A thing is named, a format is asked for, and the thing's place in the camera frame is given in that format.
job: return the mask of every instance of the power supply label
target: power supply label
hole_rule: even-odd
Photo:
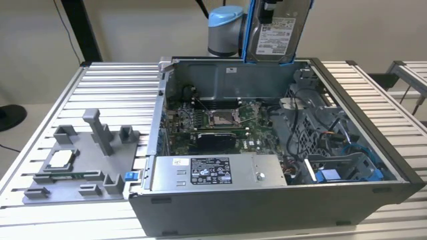
[[[232,168],[228,157],[202,157],[190,159],[190,183],[232,184]]]

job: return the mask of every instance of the blue cable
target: blue cable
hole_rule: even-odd
[[[371,150],[369,150],[367,147],[364,147],[364,146],[361,146],[360,144],[356,144],[356,143],[352,143],[352,144],[348,144],[346,146],[344,146],[344,148],[342,148],[341,151],[340,151],[340,153],[341,153],[342,155],[345,155],[345,150],[346,150],[349,147],[357,147],[357,148],[360,148],[363,151],[367,152],[367,155],[368,155],[368,158],[371,159],[371,161],[376,162],[376,161],[375,161],[375,156],[373,156]]]

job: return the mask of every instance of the black metal frame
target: black metal frame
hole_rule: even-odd
[[[399,76],[393,73],[369,73],[368,76],[385,91],[395,86],[399,80]]]
[[[60,0],[85,62],[102,62],[82,0]]]

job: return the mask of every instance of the white wall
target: white wall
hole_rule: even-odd
[[[105,61],[205,54],[206,20],[193,0],[84,2]],[[221,0],[205,2],[213,8]],[[369,72],[392,60],[427,61],[425,9],[427,0],[316,0],[297,55],[355,60]],[[52,0],[0,0],[0,56],[0,105],[53,102],[77,60]]]

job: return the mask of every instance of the aluminum extrusion table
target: aluminum extrusion table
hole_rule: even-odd
[[[427,129],[356,65],[322,62],[337,82],[427,182]],[[93,63],[80,67],[21,153],[0,181],[0,238],[133,239],[145,238],[126,201],[82,204],[22,205],[24,190],[54,144],[53,131],[72,124],[90,131],[81,120],[86,108],[100,109],[100,121],[112,131],[132,125],[141,132],[133,169],[145,166],[146,141],[158,87],[156,63]],[[404,203],[381,207],[357,226],[300,229],[192,240],[427,239],[427,188]]]
[[[412,111],[412,115],[415,115],[427,98],[427,61],[393,61],[387,73],[396,74],[408,84],[405,92],[408,92],[409,88],[419,92],[420,96]]]

